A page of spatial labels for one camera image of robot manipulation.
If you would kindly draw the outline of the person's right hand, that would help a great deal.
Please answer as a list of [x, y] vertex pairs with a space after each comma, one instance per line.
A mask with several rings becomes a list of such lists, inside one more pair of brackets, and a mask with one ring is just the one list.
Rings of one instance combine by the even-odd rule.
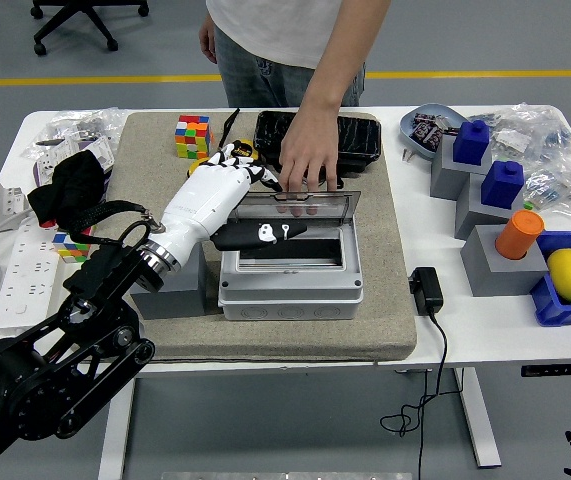
[[205, 58], [213, 64], [217, 63], [216, 43], [215, 43], [215, 24], [209, 14], [207, 14], [201, 24], [198, 33], [199, 45], [201, 53]]

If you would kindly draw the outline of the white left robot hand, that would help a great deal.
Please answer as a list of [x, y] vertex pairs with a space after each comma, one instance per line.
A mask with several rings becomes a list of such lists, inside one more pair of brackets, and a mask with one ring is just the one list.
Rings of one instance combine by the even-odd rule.
[[172, 268], [185, 264], [193, 248], [208, 239], [220, 251], [250, 250], [307, 231], [305, 223], [292, 220], [261, 218], [227, 223], [252, 184], [279, 186], [269, 169], [249, 157], [233, 156], [233, 149], [228, 144], [195, 168], [164, 210], [161, 223], [165, 230], [149, 237], [148, 246], [155, 248]]

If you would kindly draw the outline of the person's left hand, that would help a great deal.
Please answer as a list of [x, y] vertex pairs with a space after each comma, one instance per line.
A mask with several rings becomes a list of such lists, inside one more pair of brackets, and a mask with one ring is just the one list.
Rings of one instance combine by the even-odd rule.
[[324, 173], [328, 191], [336, 191], [339, 107], [302, 105], [281, 143], [279, 183], [287, 192], [318, 192]]

